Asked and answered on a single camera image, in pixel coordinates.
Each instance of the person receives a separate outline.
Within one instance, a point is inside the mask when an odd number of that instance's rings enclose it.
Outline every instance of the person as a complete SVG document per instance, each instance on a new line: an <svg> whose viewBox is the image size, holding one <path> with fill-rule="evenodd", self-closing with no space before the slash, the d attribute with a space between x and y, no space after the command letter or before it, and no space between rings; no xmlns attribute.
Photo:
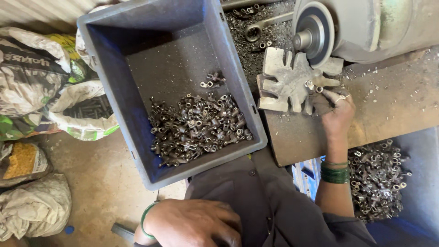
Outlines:
<svg viewBox="0 0 439 247"><path fill-rule="evenodd" d="M347 159L353 99L344 89L325 89L311 98L316 111L325 112L327 139L315 203L296 191L292 176L264 148L251 159L244 156L193 176L185 200L148 207L134 246L376 246L354 218Z"/></svg>

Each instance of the dusty floor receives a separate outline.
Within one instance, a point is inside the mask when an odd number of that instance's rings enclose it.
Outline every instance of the dusty floor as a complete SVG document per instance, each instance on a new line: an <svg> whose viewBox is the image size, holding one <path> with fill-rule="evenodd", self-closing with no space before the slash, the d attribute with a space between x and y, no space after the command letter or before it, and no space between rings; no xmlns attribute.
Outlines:
<svg viewBox="0 0 439 247"><path fill-rule="evenodd" d="M95 142L66 132L38 136L55 171L65 174L72 193L68 225L75 231L40 240L44 247L125 247L132 243L113 234L113 223L135 229L157 191L143 186L120 130ZM183 199L184 181L160 189L159 198Z"/></svg>

